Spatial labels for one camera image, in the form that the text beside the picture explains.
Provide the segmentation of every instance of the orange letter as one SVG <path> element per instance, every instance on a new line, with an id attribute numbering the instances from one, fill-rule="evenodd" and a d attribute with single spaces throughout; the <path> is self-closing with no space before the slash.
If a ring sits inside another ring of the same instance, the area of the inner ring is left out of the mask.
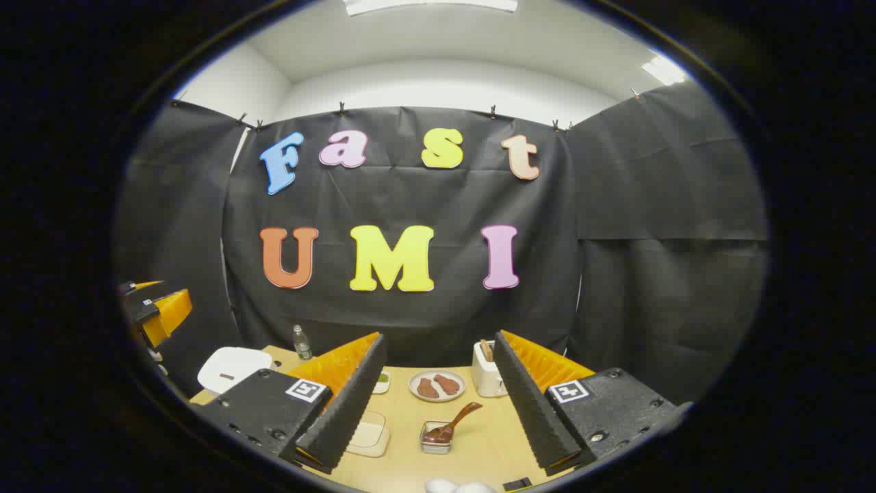
<path id="1" fill-rule="evenodd" d="M 529 166 L 529 154 L 535 154 L 535 145 L 526 143 L 526 135 L 515 135 L 502 141 L 502 147 L 508 149 L 508 161 L 511 172 L 521 180 L 534 180 L 539 175 L 539 169 Z"/>
<path id="2" fill-rule="evenodd" d="M 265 228 L 258 235 L 262 238 L 262 265 L 265 267 L 265 277 L 278 288 L 298 289 L 310 282 L 314 263 L 314 239 L 320 235 L 316 228 L 295 228 L 292 232 L 298 240 L 298 269 L 293 273 L 283 270 L 280 254 L 283 251 L 283 239 L 286 230 L 283 228 Z"/>

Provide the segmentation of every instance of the black backdrop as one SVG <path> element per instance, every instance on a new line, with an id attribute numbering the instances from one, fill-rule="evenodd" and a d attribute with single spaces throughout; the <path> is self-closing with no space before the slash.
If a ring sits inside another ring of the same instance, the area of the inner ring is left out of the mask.
<path id="1" fill-rule="evenodd" d="M 462 133 L 459 167 L 423 165 L 435 127 Z M 242 130 L 191 104 L 167 107 L 132 158 L 120 204 L 122 278 L 192 291 L 192 315 L 161 348 L 188 394 L 218 347 L 292 348 L 301 324 L 317 354 L 381 331 L 396 366 L 469 364 L 475 341 L 506 329 L 560 353 L 568 343 L 576 361 L 626 368 L 680 403 L 715 381 L 753 318 L 767 270 L 763 201 L 743 143 L 693 83 L 559 132 L 429 108 L 294 118 L 248 132 L 229 178 Z M 319 161 L 342 130 L 369 137 L 359 168 Z M 292 132 L 304 135 L 295 181 L 269 195 L 260 155 Z M 512 174 L 500 145 L 519 133 L 538 148 L 532 181 Z M 351 290 L 357 225 L 376 225 L 391 247 L 408 226 L 432 227 L 434 290 Z M 482 284 L 487 225 L 518 229 L 512 289 Z M 298 267 L 293 230 L 319 230 L 303 288 L 265 277 L 266 227 L 288 231 L 287 271 Z"/>
<path id="2" fill-rule="evenodd" d="M 192 311 L 160 346 L 171 379 L 197 393 L 198 370 L 219 347 L 241 346 L 223 279 L 222 209 L 244 128 L 194 104 L 169 104 L 131 156 L 116 218 L 119 281 L 186 288 Z"/>
<path id="3" fill-rule="evenodd" d="M 463 135 L 457 168 L 426 168 L 423 135 L 432 128 Z M 341 130 L 368 135 L 359 168 L 326 166 L 318 154 Z M 259 156 L 292 132 L 301 132 L 294 182 L 273 196 Z M 522 133 L 538 152 L 540 175 L 514 176 L 500 142 Z M 471 363 L 472 345 L 508 329 L 555 351 L 565 348 L 579 282 L 575 184 L 561 132 L 516 118 L 462 110 L 378 108 L 324 113 L 250 132 L 231 175 L 223 244 L 238 324 L 247 345 L 292 347 L 301 324 L 317 354 L 379 330 L 389 344 L 388 364 L 457 366 Z M 394 247 L 411 225 L 434 229 L 429 274 L 434 290 L 353 291 L 356 241 L 350 229 L 376 225 Z M 481 228 L 513 225 L 514 270 L 519 285 L 488 290 L 487 243 Z M 271 284 L 262 269 L 266 227 L 285 228 L 283 264 L 297 268 L 296 227 L 315 227 L 313 274 L 300 289 Z"/>
<path id="4" fill-rule="evenodd" d="M 692 82 L 576 125 L 582 258 L 569 354 L 621 367 L 672 402 L 717 379 L 767 273 L 767 218 L 745 144 Z"/>

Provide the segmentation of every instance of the toaster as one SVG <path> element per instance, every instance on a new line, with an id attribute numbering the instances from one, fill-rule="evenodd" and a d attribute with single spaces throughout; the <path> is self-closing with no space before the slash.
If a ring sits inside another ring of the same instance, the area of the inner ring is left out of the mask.
<path id="1" fill-rule="evenodd" d="M 493 348 L 495 341 L 488 340 L 487 345 Z M 484 350 L 481 349 L 480 341 L 476 342 L 471 358 L 471 381 L 475 384 L 475 390 L 481 397 L 499 397 L 508 395 L 508 389 L 502 382 L 502 376 L 498 373 L 495 361 L 487 361 Z"/>

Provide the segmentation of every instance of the white tray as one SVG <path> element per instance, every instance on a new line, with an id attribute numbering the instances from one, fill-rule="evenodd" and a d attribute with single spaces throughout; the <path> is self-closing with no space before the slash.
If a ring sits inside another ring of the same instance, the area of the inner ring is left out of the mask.
<path id="1" fill-rule="evenodd" d="M 389 443 L 389 428 L 386 418 L 374 411 L 366 411 L 353 432 L 347 445 L 347 452 L 365 457 L 380 457 L 386 452 Z"/>

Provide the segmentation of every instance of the plastic bottle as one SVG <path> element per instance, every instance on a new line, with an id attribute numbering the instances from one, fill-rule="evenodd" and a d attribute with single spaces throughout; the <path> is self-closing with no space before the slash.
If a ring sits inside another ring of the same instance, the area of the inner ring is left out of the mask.
<path id="1" fill-rule="evenodd" d="M 292 327 L 292 342 L 295 344 L 295 353 L 298 353 L 299 360 L 307 361 L 314 357 L 310 352 L 310 343 L 307 341 L 307 336 L 304 335 L 300 325 L 296 324 Z"/>

